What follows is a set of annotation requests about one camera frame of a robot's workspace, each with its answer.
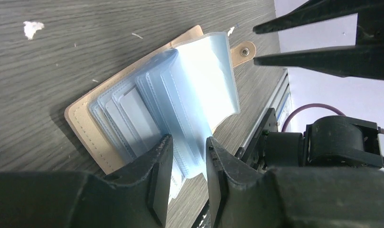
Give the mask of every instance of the white paint chip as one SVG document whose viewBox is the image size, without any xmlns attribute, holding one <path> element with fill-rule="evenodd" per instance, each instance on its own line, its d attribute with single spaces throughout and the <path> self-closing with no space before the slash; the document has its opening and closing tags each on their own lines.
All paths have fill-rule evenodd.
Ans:
<svg viewBox="0 0 384 228">
<path fill-rule="evenodd" d="M 36 21 L 24 21 L 24 34 L 26 37 L 31 40 L 34 37 L 34 34 L 43 29 L 45 26 L 41 22 Z"/>
<path fill-rule="evenodd" d="M 230 30 L 228 31 L 228 36 L 230 36 L 232 34 L 232 32 L 234 31 L 235 29 L 235 26 L 233 27 L 230 27 Z"/>
<path fill-rule="evenodd" d="M 143 39 L 143 37 L 137 35 L 136 33 L 131 33 L 131 34 L 132 34 L 133 36 L 137 36 L 137 37 L 140 38 L 140 39 Z"/>
</svg>

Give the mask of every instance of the white scrap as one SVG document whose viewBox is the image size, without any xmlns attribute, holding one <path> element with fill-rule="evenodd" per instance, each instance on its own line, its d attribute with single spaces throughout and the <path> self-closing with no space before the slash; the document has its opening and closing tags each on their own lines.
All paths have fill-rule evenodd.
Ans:
<svg viewBox="0 0 384 228">
<path fill-rule="evenodd" d="M 24 25 L 24 34 L 28 39 L 32 39 L 36 31 L 45 27 L 43 23 L 36 21 L 24 21 Z"/>
<path fill-rule="evenodd" d="M 143 37 L 137 35 L 136 33 L 131 33 L 131 34 L 134 35 L 134 36 L 137 36 L 137 37 L 140 38 L 140 39 L 143 39 Z"/>
<path fill-rule="evenodd" d="M 234 31 L 234 29 L 235 29 L 235 26 L 230 27 L 230 30 L 228 31 L 228 36 L 232 34 L 232 32 Z"/>
</svg>

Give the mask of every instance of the open wallet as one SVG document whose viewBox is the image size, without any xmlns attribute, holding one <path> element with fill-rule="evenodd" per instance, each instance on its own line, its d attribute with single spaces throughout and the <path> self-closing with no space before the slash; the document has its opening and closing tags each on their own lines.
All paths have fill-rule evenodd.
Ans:
<svg viewBox="0 0 384 228">
<path fill-rule="evenodd" d="M 175 198 L 185 179 L 206 176 L 206 138 L 240 112 L 233 67 L 255 53 L 252 42 L 230 49 L 226 33 L 195 26 L 78 99 L 65 118 L 106 174 L 171 134 Z"/>
</svg>

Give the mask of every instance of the white wall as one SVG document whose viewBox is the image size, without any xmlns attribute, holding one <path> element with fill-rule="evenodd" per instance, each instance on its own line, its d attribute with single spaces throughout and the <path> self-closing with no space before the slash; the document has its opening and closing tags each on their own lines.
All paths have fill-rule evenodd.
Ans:
<svg viewBox="0 0 384 228">
<path fill-rule="evenodd" d="M 306 0 L 275 0 L 276 15 L 287 14 Z M 279 32 L 282 52 L 354 45 L 356 15 Z M 334 106 L 346 115 L 377 122 L 384 128 L 384 81 L 339 78 L 301 68 L 288 68 L 293 108 L 310 103 Z M 333 112 L 311 108 L 292 121 L 294 132 Z"/>
</svg>

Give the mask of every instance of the gray wood grain surface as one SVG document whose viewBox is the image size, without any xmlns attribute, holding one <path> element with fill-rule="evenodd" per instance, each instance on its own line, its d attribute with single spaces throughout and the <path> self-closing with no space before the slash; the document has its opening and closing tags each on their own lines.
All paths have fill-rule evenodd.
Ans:
<svg viewBox="0 0 384 228">
<path fill-rule="evenodd" d="M 80 96 L 194 25 L 250 40 L 257 55 L 280 51 L 277 34 L 252 27 L 275 18 L 272 0 L 0 0 L 0 171 L 82 170 L 103 175 L 63 112 Z M 33 40 L 23 22 L 45 24 Z M 133 36 L 136 33 L 143 39 Z M 235 152 L 270 97 L 281 68 L 235 69 L 241 113 L 215 137 Z M 202 176 L 169 205 L 167 227 L 189 228 L 207 200 Z"/>
</svg>

